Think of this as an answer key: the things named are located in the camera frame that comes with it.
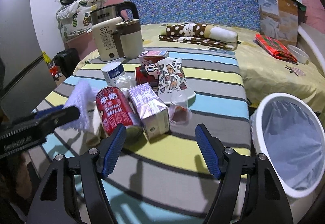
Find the purple milk carton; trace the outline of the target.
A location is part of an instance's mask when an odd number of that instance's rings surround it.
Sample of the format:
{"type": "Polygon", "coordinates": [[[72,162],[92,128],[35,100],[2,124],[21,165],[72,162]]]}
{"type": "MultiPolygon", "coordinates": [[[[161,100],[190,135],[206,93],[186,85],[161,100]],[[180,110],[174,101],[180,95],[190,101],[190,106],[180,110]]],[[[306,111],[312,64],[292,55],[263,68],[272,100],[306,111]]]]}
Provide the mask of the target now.
{"type": "Polygon", "coordinates": [[[153,140],[170,130],[168,106],[158,97],[149,83],[129,89],[128,94],[148,140],[153,140]]]}

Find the red plaid cloth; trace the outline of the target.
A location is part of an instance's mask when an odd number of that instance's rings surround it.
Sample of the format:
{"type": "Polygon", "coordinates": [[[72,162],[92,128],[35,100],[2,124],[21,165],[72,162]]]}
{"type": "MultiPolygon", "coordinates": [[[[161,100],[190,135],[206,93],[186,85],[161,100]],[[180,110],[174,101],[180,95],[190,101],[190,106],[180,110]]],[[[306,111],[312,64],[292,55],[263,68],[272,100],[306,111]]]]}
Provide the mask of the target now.
{"type": "Polygon", "coordinates": [[[275,59],[297,63],[296,57],[279,40],[256,34],[255,41],[275,59]]]}

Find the red milk drink can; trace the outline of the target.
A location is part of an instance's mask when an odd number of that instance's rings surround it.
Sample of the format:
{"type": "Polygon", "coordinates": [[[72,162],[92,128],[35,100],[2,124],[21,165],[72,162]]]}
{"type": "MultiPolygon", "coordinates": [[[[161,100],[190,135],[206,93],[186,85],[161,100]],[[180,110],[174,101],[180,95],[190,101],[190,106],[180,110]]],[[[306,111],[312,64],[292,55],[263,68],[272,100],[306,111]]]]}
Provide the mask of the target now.
{"type": "Polygon", "coordinates": [[[136,140],[143,133],[141,122],[123,92],[115,87],[102,88],[96,96],[96,106],[106,136],[122,124],[126,127],[127,140],[136,140]]]}

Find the brown cream mug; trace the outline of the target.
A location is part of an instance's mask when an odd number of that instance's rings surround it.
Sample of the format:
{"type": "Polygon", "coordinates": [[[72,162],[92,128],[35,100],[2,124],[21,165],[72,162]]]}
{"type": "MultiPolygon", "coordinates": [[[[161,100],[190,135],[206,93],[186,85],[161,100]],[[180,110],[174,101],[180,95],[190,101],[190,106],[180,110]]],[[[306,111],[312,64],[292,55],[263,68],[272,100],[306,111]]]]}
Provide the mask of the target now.
{"type": "Polygon", "coordinates": [[[144,51],[141,22],[139,19],[117,23],[116,30],[112,36],[120,57],[136,59],[144,51]]]}

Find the yellow bed sheet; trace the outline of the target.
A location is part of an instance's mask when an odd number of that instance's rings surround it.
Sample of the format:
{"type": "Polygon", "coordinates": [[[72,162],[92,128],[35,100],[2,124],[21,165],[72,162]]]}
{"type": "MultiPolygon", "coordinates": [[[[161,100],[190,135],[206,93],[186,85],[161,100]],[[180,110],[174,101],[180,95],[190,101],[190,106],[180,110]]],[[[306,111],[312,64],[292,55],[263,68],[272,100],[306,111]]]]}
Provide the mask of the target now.
{"type": "MultiPolygon", "coordinates": [[[[324,76],[313,63],[296,65],[275,59],[253,42],[256,31],[239,27],[221,27],[238,33],[240,43],[237,44],[234,53],[244,81],[246,95],[253,107],[257,107],[269,94],[284,92],[303,100],[315,112],[324,114],[324,76]]],[[[227,55],[226,50],[215,50],[200,44],[160,41],[158,36],[165,28],[164,24],[142,26],[144,47],[180,48],[182,53],[203,52],[204,55],[218,53],[227,55]]]]}

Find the white foam fruit net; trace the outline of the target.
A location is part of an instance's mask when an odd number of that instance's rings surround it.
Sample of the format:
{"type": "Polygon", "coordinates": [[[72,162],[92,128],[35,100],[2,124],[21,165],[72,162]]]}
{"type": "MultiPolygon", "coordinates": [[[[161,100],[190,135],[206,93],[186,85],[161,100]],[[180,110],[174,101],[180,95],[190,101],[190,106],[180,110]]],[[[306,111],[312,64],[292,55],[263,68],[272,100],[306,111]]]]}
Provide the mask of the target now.
{"type": "Polygon", "coordinates": [[[91,123],[88,116],[88,106],[90,103],[95,102],[98,91],[98,89],[92,87],[86,80],[80,80],[77,83],[63,108],[74,106],[80,111],[80,116],[75,121],[63,125],[61,127],[63,130],[70,128],[90,130],[91,123]]]}

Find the grey refrigerator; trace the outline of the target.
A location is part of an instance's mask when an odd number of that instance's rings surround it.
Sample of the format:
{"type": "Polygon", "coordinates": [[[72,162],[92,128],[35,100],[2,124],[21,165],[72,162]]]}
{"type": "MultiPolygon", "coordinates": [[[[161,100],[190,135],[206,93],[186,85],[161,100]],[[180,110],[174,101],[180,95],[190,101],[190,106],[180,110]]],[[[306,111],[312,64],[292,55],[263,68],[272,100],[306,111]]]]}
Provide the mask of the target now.
{"type": "Polygon", "coordinates": [[[9,120],[30,114],[56,88],[36,37],[30,0],[1,0],[1,109],[9,120]]]}

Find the white blue yogurt cup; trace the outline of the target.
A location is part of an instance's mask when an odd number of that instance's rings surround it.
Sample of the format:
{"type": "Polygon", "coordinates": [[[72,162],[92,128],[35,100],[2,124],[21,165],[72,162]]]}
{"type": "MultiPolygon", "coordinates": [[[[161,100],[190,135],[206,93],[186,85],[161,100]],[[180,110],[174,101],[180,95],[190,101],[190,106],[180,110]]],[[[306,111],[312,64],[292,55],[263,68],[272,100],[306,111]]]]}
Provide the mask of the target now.
{"type": "Polygon", "coordinates": [[[120,61],[110,62],[101,68],[101,72],[108,86],[116,86],[118,78],[125,74],[125,70],[120,61]]]}

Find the black suitcase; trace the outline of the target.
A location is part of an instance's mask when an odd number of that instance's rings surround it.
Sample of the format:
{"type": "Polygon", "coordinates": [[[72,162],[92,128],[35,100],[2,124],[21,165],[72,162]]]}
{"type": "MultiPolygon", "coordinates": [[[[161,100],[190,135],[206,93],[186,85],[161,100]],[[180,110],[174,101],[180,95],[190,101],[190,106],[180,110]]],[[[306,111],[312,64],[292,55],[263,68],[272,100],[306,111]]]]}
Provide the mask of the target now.
{"type": "Polygon", "coordinates": [[[79,54],[75,48],[69,48],[57,53],[53,60],[66,78],[73,75],[76,66],[80,62],[79,54]]]}

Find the red toy box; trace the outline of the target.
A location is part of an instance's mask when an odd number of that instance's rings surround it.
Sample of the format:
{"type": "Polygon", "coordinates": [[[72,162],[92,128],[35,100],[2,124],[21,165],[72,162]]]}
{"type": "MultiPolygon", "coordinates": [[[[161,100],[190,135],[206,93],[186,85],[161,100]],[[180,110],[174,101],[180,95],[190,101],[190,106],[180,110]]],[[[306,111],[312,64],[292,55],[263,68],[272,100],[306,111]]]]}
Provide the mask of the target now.
{"type": "Polygon", "coordinates": [[[60,67],[56,65],[54,60],[50,61],[47,66],[56,85],[59,86],[62,84],[62,82],[65,81],[66,77],[62,74],[60,67]]]}

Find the white trash bin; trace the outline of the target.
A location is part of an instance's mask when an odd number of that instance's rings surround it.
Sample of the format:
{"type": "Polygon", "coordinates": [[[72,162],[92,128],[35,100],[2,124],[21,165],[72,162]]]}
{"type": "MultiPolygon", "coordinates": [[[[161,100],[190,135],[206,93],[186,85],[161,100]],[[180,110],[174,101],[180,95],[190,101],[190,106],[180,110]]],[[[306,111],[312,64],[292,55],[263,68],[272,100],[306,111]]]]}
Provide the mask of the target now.
{"type": "Polygon", "coordinates": [[[298,223],[324,182],[324,128],[305,102],[281,92],[263,98],[250,123],[255,150],[269,158],[298,223]]]}

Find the pink storage box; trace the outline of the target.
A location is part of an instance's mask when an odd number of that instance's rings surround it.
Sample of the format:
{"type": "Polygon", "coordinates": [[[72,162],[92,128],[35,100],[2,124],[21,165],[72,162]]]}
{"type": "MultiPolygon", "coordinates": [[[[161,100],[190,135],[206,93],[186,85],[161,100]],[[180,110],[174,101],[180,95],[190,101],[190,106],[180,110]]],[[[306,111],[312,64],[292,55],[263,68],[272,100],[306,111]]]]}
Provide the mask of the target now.
{"type": "Polygon", "coordinates": [[[75,48],[80,60],[97,49],[92,32],[85,32],[65,42],[65,49],[75,48]]]}

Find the crumpled white tissue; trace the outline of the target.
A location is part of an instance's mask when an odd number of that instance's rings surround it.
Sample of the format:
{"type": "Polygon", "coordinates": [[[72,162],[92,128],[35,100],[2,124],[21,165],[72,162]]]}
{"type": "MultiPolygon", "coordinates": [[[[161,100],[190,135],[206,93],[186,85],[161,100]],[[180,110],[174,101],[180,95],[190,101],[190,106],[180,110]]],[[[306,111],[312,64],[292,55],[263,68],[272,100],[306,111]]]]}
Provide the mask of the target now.
{"type": "Polygon", "coordinates": [[[133,74],[125,73],[124,75],[120,75],[116,80],[116,87],[118,87],[127,98],[129,97],[129,89],[135,86],[137,86],[137,83],[133,74]]]}

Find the brown polka dot blanket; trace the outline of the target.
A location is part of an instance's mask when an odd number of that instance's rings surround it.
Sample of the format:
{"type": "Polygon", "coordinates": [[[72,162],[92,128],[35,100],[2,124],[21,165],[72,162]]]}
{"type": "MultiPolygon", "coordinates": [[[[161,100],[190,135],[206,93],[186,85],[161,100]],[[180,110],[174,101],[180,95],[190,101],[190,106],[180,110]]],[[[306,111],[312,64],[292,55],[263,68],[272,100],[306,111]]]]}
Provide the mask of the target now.
{"type": "Polygon", "coordinates": [[[200,37],[172,37],[166,35],[159,35],[160,41],[173,42],[173,43],[186,43],[194,45],[202,45],[213,49],[225,49],[234,51],[237,48],[237,42],[235,43],[225,43],[217,40],[211,40],[207,38],[200,37]]]}

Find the pink strawberry milk carton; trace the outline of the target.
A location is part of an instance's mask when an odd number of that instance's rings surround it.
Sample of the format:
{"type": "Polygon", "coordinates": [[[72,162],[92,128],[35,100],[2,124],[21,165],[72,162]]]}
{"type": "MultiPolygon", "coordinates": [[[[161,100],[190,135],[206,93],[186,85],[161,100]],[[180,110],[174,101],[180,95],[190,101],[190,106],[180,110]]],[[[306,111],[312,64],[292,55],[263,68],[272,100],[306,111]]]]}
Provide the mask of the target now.
{"type": "Polygon", "coordinates": [[[139,56],[139,62],[141,65],[155,64],[162,59],[169,56],[169,52],[166,50],[162,51],[144,51],[139,56]]]}

